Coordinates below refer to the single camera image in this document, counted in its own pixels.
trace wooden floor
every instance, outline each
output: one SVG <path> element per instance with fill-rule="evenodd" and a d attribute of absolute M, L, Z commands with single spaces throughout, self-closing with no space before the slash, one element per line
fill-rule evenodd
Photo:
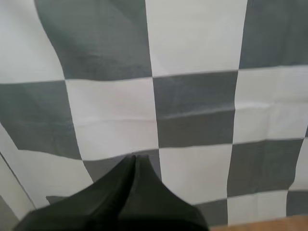
<path fill-rule="evenodd" d="M 215 227 L 211 231 L 308 231 L 308 216 L 294 216 L 239 226 Z"/>

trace black object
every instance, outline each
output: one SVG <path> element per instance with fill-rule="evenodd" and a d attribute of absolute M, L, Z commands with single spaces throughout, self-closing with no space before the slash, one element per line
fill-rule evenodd
<path fill-rule="evenodd" d="M 34 230 L 196 230 L 207 231 L 197 208 L 171 193 L 147 155 L 125 157 L 86 189 L 30 212 L 14 229 Z"/>

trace checkerboard backdrop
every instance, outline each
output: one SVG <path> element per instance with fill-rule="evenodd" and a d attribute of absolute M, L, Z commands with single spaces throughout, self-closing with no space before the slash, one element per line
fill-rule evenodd
<path fill-rule="evenodd" d="M 308 213 L 307 12 L 2 1 L 0 151 L 37 208 L 137 153 L 210 226 Z"/>

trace checkerboard pattern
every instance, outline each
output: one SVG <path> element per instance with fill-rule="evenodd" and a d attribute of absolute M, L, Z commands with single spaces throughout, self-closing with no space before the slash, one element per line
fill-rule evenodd
<path fill-rule="evenodd" d="M 210 226 L 308 213 L 307 1 L 0 4 L 0 151 L 35 207 L 134 153 Z"/>

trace white square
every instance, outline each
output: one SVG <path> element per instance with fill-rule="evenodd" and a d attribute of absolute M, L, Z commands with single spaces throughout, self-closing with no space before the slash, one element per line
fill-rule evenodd
<path fill-rule="evenodd" d="M 66 85 L 83 160 L 158 148 L 152 78 Z"/>
<path fill-rule="evenodd" d="M 228 198 L 228 225 L 285 217 L 287 194 L 281 190 Z"/>
<path fill-rule="evenodd" d="M 0 83 L 64 80 L 33 0 L 0 1 Z"/>
<path fill-rule="evenodd" d="M 46 196 L 71 196 L 93 184 L 82 160 L 33 151 L 19 151 L 16 158 L 36 208 L 49 205 Z"/>
<path fill-rule="evenodd" d="M 159 149 L 162 182 L 191 204 L 227 198 L 231 152 L 231 144 Z"/>
<path fill-rule="evenodd" d="M 287 190 L 257 193 L 257 221 L 286 217 Z"/>
<path fill-rule="evenodd" d="M 32 203 L 1 155 L 0 185 L 0 196 L 19 219 L 22 219 L 28 212 L 34 210 Z"/>
<path fill-rule="evenodd" d="M 305 138 L 299 152 L 294 183 L 290 190 L 308 190 L 308 138 Z"/>
<path fill-rule="evenodd" d="M 255 194 L 227 199 L 228 225 L 257 221 L 257 196 Z"/>
<path fill-rule="evenodd" d="M 233 143 L 260 141 L 267 137 L 271 107 L 264 106 L 235 110 Z"/>
<path fill-rule="evenodd" d="M 271 109 L 268 138 L 304 138 L 307 125 L 308 103 L 275 103 Z"/>
<path fill-rule="evenodd" d="M 279 67 L 239 70 L 235 109 L 270 106 L 273 103 L 279 73 Z"/>
<path fill-rule="evenodd" d="M 308 66 L 281 67 L 280 81 L 276 88 L 278 102 L 308 101 Z"/>
<path fill-rule="evenodd" d="M 146 0 L 153 76 L 239 67 L 247 0 Z"/>
<path fill-rule="evenodd" d="M 303 138 L 308 124 L 307 67 L 239 70 L 234 142 Z"/>

